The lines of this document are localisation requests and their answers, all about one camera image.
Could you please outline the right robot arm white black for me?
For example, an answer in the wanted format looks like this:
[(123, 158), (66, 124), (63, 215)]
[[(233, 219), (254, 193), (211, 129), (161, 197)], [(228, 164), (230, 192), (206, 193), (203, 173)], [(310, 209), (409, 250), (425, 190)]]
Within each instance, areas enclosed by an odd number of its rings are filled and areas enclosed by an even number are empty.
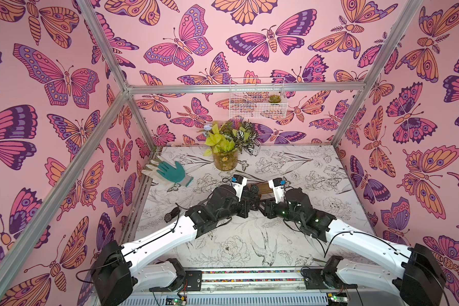
[(365, 286), (396, 295), (406, 305), (440, 305), (446, 301), (446, 276), (426, 246), (389, 242), (359, 230), (311, 205), (301, 189), (275, 187), (274, 199), (261, 200), (258, 208), (269, 218), (296, 223), (304, 235), (331, 246), (348, 249), (371, 261), (361, 265), (332, 256), (323, 269), (324, 279), (333, 283)]

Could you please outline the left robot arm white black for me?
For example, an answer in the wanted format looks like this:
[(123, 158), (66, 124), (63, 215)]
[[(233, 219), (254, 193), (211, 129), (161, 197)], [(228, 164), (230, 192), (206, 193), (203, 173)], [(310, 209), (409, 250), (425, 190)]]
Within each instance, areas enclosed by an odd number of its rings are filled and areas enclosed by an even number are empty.
[(223, 184), (157, 232), (122, 245), (113, 241), (104, 246), (89, 270), (100, 304), (120, 305), (136, 290), (182, 287), (186, 272), (179, 260), (170, 258), (158, 264), (154, 260), (211, 232), (224, 220), (247, 218), (260, 202), (258, 192), (255, 185)]

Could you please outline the wooden watch stand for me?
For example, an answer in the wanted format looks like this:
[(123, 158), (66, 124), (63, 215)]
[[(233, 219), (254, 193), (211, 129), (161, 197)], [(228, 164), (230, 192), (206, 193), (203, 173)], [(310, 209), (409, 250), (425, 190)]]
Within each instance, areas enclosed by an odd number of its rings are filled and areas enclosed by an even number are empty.
[(268, 182), (263, 182), (259, 184), (251, 184), (249, 186), (249, 189), (252, 193), (255, 193), (259, 196), (273, 194), (273, 189), (269, 186)]

